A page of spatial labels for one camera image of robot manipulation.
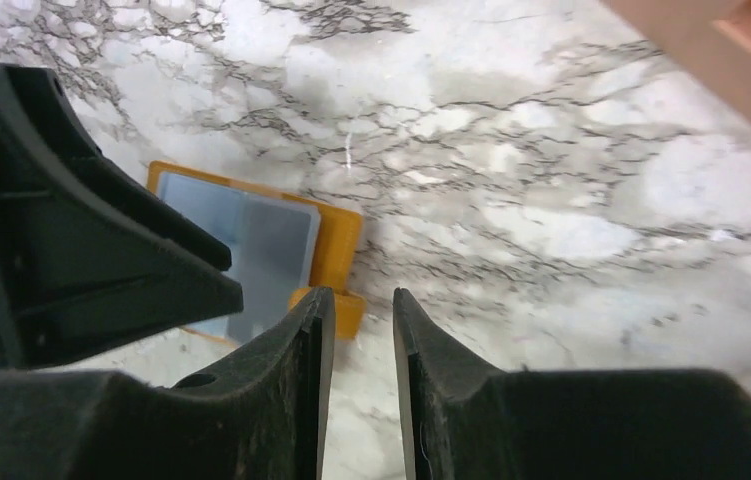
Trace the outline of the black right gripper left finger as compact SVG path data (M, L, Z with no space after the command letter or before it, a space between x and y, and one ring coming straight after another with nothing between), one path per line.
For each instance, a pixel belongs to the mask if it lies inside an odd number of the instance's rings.
M0 372L0 479L317 479L331 289L170 388L120 371Z

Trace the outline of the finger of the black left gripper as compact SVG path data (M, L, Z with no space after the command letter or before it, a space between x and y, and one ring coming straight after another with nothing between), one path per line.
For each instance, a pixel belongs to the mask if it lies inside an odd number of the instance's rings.
M51 69L0 63L0 369L237 313L231 263L103 155Z

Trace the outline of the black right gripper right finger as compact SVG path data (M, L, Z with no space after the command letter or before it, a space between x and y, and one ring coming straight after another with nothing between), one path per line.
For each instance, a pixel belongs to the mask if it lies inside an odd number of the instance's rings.
M751 396L707 369L505 371L393 296L410 479L751 479Z

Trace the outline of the yellow leather card holder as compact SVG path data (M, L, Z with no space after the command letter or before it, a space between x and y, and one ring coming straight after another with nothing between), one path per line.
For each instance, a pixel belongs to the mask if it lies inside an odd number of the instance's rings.
M226 275L243 289L244 310L191 325L205 336L243 344L315 287L335 296L336 336L354 338L366 300L347 288L363 219L360 214L282 190L162 161L147 188L228 248Z

